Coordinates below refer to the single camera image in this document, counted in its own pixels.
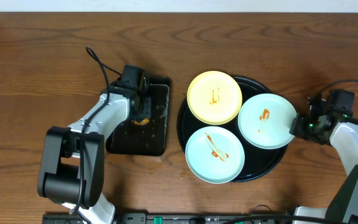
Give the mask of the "orange green scrub sponge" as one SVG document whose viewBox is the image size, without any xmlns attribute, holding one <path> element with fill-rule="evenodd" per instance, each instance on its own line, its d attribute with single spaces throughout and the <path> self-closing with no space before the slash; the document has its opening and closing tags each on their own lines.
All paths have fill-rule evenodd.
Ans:
<svg viewBox="0 0 358 224">
<path fill-rule="evenodd" d="M 135 125 L 138 125 L 138 126 L 143 126 L 143 125 L 146 125 L 150 122 L 150 120 L 148 118 L 144 118 L 142 121 L 136 121 L 136 120 L 132 120 L 132 122 L 135 124 Z"/>
</svg>

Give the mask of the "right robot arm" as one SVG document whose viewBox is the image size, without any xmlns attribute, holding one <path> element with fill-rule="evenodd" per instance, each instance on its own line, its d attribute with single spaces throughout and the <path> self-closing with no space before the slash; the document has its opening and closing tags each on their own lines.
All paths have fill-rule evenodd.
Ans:
<svg viewBox="0 0 358 224">
<path fill-rule="evenodd" d="M 328 208 L 298 207 L 295 215 L 308 219 L 296 223 L 316 223 L 316 218 L 358 223 L 358 119 L 336 112 L 320 116 L 298 113 L 290 126 L 290 134 L 333 147 L 347 174 Z"/>
</svg>

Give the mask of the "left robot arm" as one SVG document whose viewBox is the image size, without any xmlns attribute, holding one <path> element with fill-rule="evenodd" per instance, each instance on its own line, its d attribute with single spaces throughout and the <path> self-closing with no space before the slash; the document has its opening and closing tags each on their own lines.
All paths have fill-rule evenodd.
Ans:
<svg viewBox="0 0 358 224">
<path fill-rule="evenodd" d="M 52 126 L 45 135 L 37 184 L 41 197 L 71 210 L 70 218 L 81 223 L 112 223 L 115 207 L 102 193 L 104 145 L 127 119 L 151 115 L 151 99 L 135 104 L 134 98 L 103 93 L 95 106 L 66 128 Z"/>
</svg>

